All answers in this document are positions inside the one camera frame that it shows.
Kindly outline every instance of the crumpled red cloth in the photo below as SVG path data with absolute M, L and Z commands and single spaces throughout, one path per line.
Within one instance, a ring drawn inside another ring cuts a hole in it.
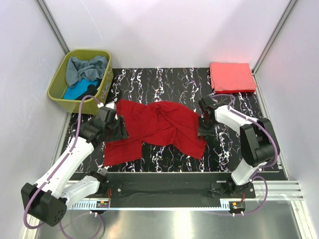
M 111 166 L 142 157 L 143 142 L 173 144 L 182 153 L 201 159 L 206 142 L 198 138 L 198 114 L 175 102 L 149 105 L 120 100 L 117 114 L 124 117 L 129 138 L 106 144 L 104 165 Z

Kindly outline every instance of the bright blue cloth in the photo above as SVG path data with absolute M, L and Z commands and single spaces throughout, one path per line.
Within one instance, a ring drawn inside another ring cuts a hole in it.
M 68 87 L 63 98 L 65 100 L 75 100 L 76 98 L 78 98 L 80 95 L 82 95 L 88 90 L 89 85 L 97 86 L 98 81 L 99 80 L 88 81 L 88 80 L 82 79 L 81 81 L 78 81 L 77 83 L 74 84 L 74 88 Z

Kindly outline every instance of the yellow-green basket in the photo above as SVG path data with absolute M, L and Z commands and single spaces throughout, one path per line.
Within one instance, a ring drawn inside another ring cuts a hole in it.
M 77 57 L 80 60 L 91 60 L 96 56 L 105 56 L 108 59 L 108 65 L 106 67 L 106 72 L 103 76 L 101 85 L 95 97 L 99 99 L 100 102 L 105 103 L 106 97 L 108 95 L 112 79 L 113 71 L 111 67 L 111 55 L 103 50 L 88 50 L 88 49 L 78 49 L 69 52 L 63 59 L 59 69 L 55 73 L 55 76 L 49 86 L 48 96 L 61 105 L 69 113 L 79 113 L 79 106 L 81 101 L 76 100 L 65 100 L 63 98 L 68 85 L 65 79 L 66 67 L 70 57 Z M 83 114 L 96 115 L 98 111 L 97 103 L 94 99 L 85 100 L 82 107 Z

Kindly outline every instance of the coral folded cloth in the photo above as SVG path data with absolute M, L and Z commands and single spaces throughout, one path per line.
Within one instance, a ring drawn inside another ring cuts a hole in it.
M 248 63 L 211 63 L 211 87 L 216 93 L 255 92 Z
M 120 100 L 117 113 L 124 117 L 129 138 L 106 144 L 105 166 L 140 159 L 143 142 L 173 144 L 184 154 L 202 158 L 206 142 L 197 137 L 199 115 L 189 108 L 166 101 L 146 106 Z

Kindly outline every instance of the gray-blue cloth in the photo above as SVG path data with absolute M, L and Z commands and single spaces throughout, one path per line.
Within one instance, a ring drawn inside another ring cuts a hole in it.
M 105 56 L 96 56 L 89 61 L 71 57 L 66 67 L 66 83 L 69 87 L 74 88 L 74 84 L 82 79 L 88 81 L 102 79 L 107 64 L 108 60 Z

